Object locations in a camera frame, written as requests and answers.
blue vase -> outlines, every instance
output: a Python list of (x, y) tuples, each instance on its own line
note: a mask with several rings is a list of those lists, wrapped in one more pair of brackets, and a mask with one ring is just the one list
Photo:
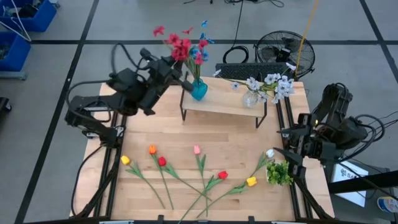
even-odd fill
[(207, 84), (203, 82), (203, 80), (200, 79), (195, 79), (192, 83), (193, 85), (193, 91), (191, 92), (191, 95), (196, 99), (197, 101), (200, 101), (207, 92)]

yellow cable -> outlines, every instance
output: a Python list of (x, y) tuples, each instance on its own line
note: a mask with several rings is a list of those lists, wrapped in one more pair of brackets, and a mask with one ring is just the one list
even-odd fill
[(296, 68), (296, 71), (295, 71), (295, 74), (294, 74), (294, 79), (296, 81), (297, 81), (297, 70), (299, 70), (299, 65), (300, 65), (300, 57), (301, 57), (301, 51), (302, 51), (302, 48), (303, 48), (303, 43), (304, 43), (304, 40), (305, 40), (305, 38), (307, 36), (307, 32), (310, 29), (311, 21), (312, 21), (313, 15), (315, 14), (315, 11), (317, 10), (318, 3), (319, 3), (319, 0), (315, 0), (315, 5), (313, 6), (310, 19), (308, 20), (308, 24), (307, 24), (307, 27), (305, 28), (305, 32), (304, 32), (303, 38), (301, 39), (300, 48), (298, 49), (298, 57), (297, 57), (297, 61), (296, 61), (297, 68)]

green plant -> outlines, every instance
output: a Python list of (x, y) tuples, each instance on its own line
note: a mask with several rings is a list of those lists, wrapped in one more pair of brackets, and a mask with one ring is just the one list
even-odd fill
[(283, 161), (280, 164), (271, 162), (267, 165), (267, 179), (270, 184), (292, 184), (293, 178), (291, 178), (287, 172), (289, 163)]

fan grille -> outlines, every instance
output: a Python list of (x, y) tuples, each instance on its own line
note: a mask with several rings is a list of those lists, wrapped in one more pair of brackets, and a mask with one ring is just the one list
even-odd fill
[[(262, 37), (257, 44), (257, 56), (261, 62), (276, 62), (282, 48), (291, 50), (288, 62), (296, 65), (302, 36), (290, 31), (275, 31)], [(310, 71), (315, 62), (315, 53), (309, 41), (304, 40), (297, 75)]]

black floor line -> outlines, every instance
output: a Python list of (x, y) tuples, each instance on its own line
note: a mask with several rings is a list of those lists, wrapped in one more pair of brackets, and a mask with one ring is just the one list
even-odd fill
[(98, 1), (99, 0), (94, 0), (93, 5), (91, 6), (91, 10), (90, 10), (90, 13), (88, 15), (88, 18), (87, 18), (87, 21), (85, 24), (85, 28), (83, 29), (83, 33), (80, 37), (78, 46), (76, 48), (75, 56), (73, 57), (73, 60), (71, 62), (71, 65), (70, 65), (70, 68), (68, 71), (68, 75), (65, 79), (65, 83), (63, 84), (62, 91), (61, 91), (60, 97), (58, 99), (57, 106), (56, 106), (54, 114), (52, 116), (49, 130), (47, 131), (47, 134), (45, 135), (43, 146), (40, 150), (39, 158), (37, 159), (32, 176), (30, 177), (29, 184), (25, 191), (24, 198), (22, 199), (22, 203), (19, 207), (18, 214), (15, 219), (16, 224), (23, 223), (25, 220), (26, 213), (29, 209), (30, 201), (32, 200), (37, 182), (39, 181), (40, 173), (41, 173), (43, 165), (44, 165), (45, 158), (47, 157), (47, 153), (48, 153), (50, 145), (51, 145), (51, 141), (52, 141), (52, 138), (53, 138), (53, 135), (55, 132), (55, 128), (57, 127), (57, 123), (58, 123), (58, 120), (59, 120), (61, 112), (62, 112), (62, 107), (64, 105), (66, 92), (69, 89), (70, 82), (75, 73), (76, 66), (77, 66), (77, 63), (78, 63), (80, 55), (81, 55), (81, 50), (83, 49), (83, 46), (84, 46), (84, 40), (86, 40), (88, 30), (90, 29), (90, 25), (93, 22), (94, 14), (95, 14), (96, 8), (98, 6)]
[[(214, 40), (215, 44), (233, 44), (234, 40)], [(398, 40), (309, 40), (312, 45), (398, 45)], [(30, 44), (79, 44), (79, 40), (32, 40)], [(84, 44), (113, 45), (157, 45), (163, 44), (161, 40), (85, 40)], [(236, 40), (236, 44), (257, 44), (258, 40)]]
[(376, 21), (373, 19), (371, 11), (368, 8), (368, 5), (366, 4), (365, 0), (359, 0), (359, 1), (360, 1), (361, 5), (362, 5), (363, 11), (365, 12), (366, 17), (368, 18), (369, 23), (371, 24), (371, 27), (372, 27), (373, 32), (374, 32), (374, 35), (376, 35), (377, 40), (380, 41), (381, 49), (382, 49), (382, 51), (384, 53), (384, 56), (387, 59), (387, 62), (389, 64), (389, 66), (390, 66), (392, 74), (394, 74), (394, 77), (396, 78), (396, 81), (398, 83), (398, 68), (397, 68), (397, 65), (396, 65), (394, 59), (392, 58), (392, 55), (391, 55), (391, 53), (390, 53), (390, 51), (389, 51), (389, 49), (388, 49), (388, 47), (386, 45), (386, 42), (383, 39), (383, 36), (380, 33), (379, 28), (376, 25)]

